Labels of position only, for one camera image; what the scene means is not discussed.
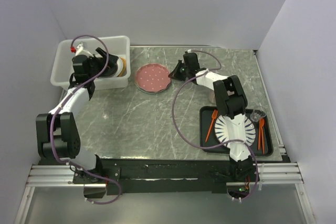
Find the black round patterned plate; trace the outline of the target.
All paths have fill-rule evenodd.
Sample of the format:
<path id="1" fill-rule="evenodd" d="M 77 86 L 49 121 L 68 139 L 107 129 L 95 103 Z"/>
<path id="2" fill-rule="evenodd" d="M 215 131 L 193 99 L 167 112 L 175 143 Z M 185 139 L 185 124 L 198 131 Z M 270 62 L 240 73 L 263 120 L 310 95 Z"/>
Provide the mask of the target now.
<path id="1" fill-rule="evenodd" d="M 109 62 L 106 66 L 104 72 L 100 75 L 100 77 L 110 77 L 113 76 L 118 70 L 118 64 Z"/>

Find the orange woven-pattern square plate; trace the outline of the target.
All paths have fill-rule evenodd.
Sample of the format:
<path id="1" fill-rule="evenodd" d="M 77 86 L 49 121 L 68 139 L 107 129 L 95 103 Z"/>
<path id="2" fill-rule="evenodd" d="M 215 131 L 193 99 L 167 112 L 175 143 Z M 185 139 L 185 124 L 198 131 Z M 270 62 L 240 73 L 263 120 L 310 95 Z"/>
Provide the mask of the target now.
<path id="1" fill-rule="evenodd" d="M 122 65 L 122 70 L 119 73 L 118 77 L 122 77 L 125 74 L 126 69 L 127 69 L 127 61 L 124 58 L 120 58 L 120 59 L 121 59 L 123 65 Z"/>

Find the pink scalloped plate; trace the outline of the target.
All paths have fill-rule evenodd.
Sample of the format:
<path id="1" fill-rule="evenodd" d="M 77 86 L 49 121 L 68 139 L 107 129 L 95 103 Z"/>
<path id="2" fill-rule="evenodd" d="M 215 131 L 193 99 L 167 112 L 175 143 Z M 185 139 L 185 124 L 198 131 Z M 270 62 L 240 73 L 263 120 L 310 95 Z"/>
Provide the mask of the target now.
<path id="1" fill-rule="evenodd" d="M 146 91 L 159 91 L 171 83 L 171 78 L 165 66 L 159 63 L 149 63 L 136 71 L 134 82 Z"/>

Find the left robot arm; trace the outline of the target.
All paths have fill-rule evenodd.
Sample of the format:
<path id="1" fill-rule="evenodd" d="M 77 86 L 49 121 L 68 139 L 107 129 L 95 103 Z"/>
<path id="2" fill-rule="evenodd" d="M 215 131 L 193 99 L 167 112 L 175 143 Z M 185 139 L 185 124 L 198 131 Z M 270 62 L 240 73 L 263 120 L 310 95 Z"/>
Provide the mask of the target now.
<path id="1" fill-rule="evenodd" d="M 98 155 L 81 147 L 75 115 L 88 102 L 95 91 L 96 77 L 118 77 L 124 72 L 124 60 L 98 47 L 96 54 L 82 45 L 72 47 L 73 73 L 69 88 L 62 101 L 49 113 L 36 117 L 38 154 L 42 158 L 55 159 L 76 168 L 85 169 L 85 176 L 93 183 L 104 177 L 104 169 Z"/>

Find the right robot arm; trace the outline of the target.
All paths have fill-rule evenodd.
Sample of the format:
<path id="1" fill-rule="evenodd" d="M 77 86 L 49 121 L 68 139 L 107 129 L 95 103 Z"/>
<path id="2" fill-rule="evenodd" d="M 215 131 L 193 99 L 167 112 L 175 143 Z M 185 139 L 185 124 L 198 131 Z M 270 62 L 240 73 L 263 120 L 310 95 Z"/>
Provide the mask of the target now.
<path id="1" fill-rule="evenodd" d="M 211 150 L 217 147 L 226 146 L 229 148 L 230 172 L 232 180 L 242 181 L 249 176 L 253 170 L 252 151 L 247 143 L 247 134 L 245 133 L 245 114 L 248 101 L 236 75 L 223 76 L 216 73 L 216 70 L 222 68 L 221 62 L 211 53 L 207 55 L 213 57 L 219 66 L 214 69 L 201 68 L 197 53 L 201 50 L 188 50 L 183 55 L 169 77 L 175 80 L 184 81 L 182 87 L 193 82 L 196 85 L 204 86 L 214 91 L 217 116 L 216 121 L 225 123 L 228 137 L 220 140 L 219 144 L 210 147 L 196 145 L 183 136 L 177 126 L 174 114 L 174 107 L 177 96 L 182 88 L 176 92 L 172 102 L 172 120 L 178 135 L 190 146 L 201 150 Z"/>

